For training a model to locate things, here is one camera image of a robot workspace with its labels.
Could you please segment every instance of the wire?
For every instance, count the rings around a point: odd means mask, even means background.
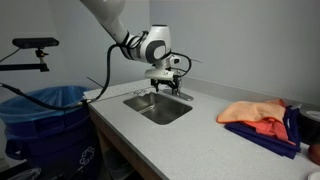
[[[16,94],[28,99],[29,101],[31,101],[31,102],[33,102],[35,104],[38,104],[38,105],[40,105],[42,107],[48,108],[48,109],[65,111],[65,110],[79,108],[81,106],[81,104],[76,104],[74,106],[67,106],[67,107],[52,106],[52,105],[46,104],[46,103],[44,103],[42,101],[39,101],[38,99],[35,99],[35,98],[31,97],[31,96],[26,95],[25,93],[21,92],[20,89],[17,89],[15,87],[10,86],[10,85],[4,84],[4,83],[0,83],[0,87],[7,88],[10,91],[12,91],[12,92],[14,92],[14,93],[16,93]]]
[[[194,62],[197,62],[197,63],[200,63],[200,64],[203,64],[203,62],[202,61],[200,61],[200,60],[196,60],[196,59],[191,59],[192,61],[194,61]]]
[[[187,72],[186,70],[183,70],[183,69],[180,69],[180,68],[171,68],[171,69],[182,71],[182,72]]]
[[[97,101],[103,95],[103,93],[107,90],[107,88],[109,86],[109,82],[110,82],[111,52],[114,48],[120,47],[120,46],[121,46],[120,44],[114,44],[109,47],[108,52],[107,52],[107,78],[106,78],[106,82],[104,83],[104,86],[103,86],[100,94],[96,98],[91,99],[91,101]]]
[[[90,81],[92,81],[92,82],[95,83],[96,85],[98,85],[98,86],[100,86],[101,88],[103,88],[103,86],[102,86],[100,83],[98,83],[97,81],[95,81],[95,80],[93,80],[93,79],[91,79],[91,78],[89,78],[89,77],[87,77],[87,79],[89,79]]]
[[[134,36],[133,38],[130,39],[130,41],[128,42],[128,45],[126,45],[125,47],[128,48],[128,49],[135,49],[137,48],[142,40],[149,34],[148,31],[142,31],[142,35],[141,36]]]
[[[188,62],[189,62],[188,70],[183,71],[184,74],[183,74],[183,75],[180,75],[179,77],[183,77],[183,76],[187,75],[188,72],[190,71],[190,69],[192,68],[192,60],[191,60],[188,56],[186,56],[186,55],[184,55],[184,54],[180,54],[180,53],[177,53],[177,52],[172,52],[172,54],[177,55],[177,56],[184,57],[184,58],[186,58],[186,59],[188,60]]]
[[[2,58],[2,59],[0,60],[0,63],[1,63],[2,61],[6,60],[7,58],[9,58],[10,56],[14,55],[15,53],[17,53],[19,50],[20,50],[20,48],[17,49],[17,50],[15,50],[13,53],[9,54],[8,56]]]

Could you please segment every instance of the orange cloth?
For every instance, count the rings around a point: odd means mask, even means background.
[[[217,117],[217,122],[226,124],[242,122],[256,129],[259,134],[275,137],[290,144],[287,131],[283,125],[285,103],[281,99],[265,102],[239,101],[229,105]]]

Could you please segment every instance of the stainless steel sink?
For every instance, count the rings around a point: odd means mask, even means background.
[[[160,125],[169,124],[192,110],[191,106],[153,92],[123,103]]]

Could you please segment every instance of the blue cloth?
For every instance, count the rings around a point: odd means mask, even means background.
[[[295,142],[296,145],[288,144],[279,139],[272,138],[263,134],[258,134],[254,129],[239,123],[228,123],[225,128],[229,131],[238,134],[239,136],[246,138],[270,151],[288,158],[294,159],[297,152],[300,152],[300,137],[297,129],[297,118],[299,115],[299,109],[291,110],[289,107],[286,109],[284,116],[284,125],[286,127],[289,140]]]

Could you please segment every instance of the black cable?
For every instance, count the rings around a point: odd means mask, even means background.
[[[21,92],[20,89],[17,89],[15,87],[10,86],[10,85],[4,84],[4,83],[0,83],[0,87],[7,88],[10,91],[16,93],[17,95],[20,95],[20,96],[28,99],[29,101],[31,101],[31,102],[33,102],[35,104],[38,104],[38,105],[40,105],[42,107],[48,108],[48,109],[59,110],[59,111],[63,110],[64,111],[64,110],[75,109],[75,108],[78,108],[78,107],[81,106],[81,105],[78,105],[78,104],[76,104],[74,106],[67,106],[67,107],[52,106],[52,105],[46,104],[44,102],[41,102],[38,99],[35,99],[35,98],[31,97],[31,96],[26,95],[25,93]]]
[[[188,62],[189,62],[188,70],[186,70],[186,72],[184,72],[184,74],[180,75],[179,77],[183,77],[183,76],[187,75],[188,72],[190,71],[190,69],[192,68],[192,60],[188,56],[186,56],[184,54],[180,54],[180,53],[176,53],[176,52],[172,52],[172,54],[177,55],[177,56],[182,56],[182,57],[184,57],[184,58],[186,58],[188,60]]]
[[[10,56],[14,55],[15,53],[17,53],[19,50],[20,50],[20,48],[17,49],[17,50],[15,50],[13,53],[9,54],[8,56],[2,58],[2,59],[0,60],[0,63],[1,63],[2,61],[6,60],[7,58],[9,58]]]
[[[142,42],[142,40],[145,38],[145,36],[147,36],[148,34],[149,34],[148,31],[142,31],[141,36],[134,36],[133,38],[130,39],[126,48],[129,48],[129,49],[137,48],[140,45],[140,43]],[[138,38],[138,40],[134,44],[132,44],[132,42],[137,38]]]
[[[109,47],[108,53],[107,53],[107,78],[106,78],[106,82],[104,83],[104,86],[103,86],[100,94],[96,98],[91,99],[91,101],[98,100],[103,95],[103,93],[107,90],[107,88],[109,86],[109,82],[110,82],[110,66],[111,66],[111,63],[110,63],[111,52],[115,47],[121,47],[121,45],[120,44],[114,44],[114,45]]]

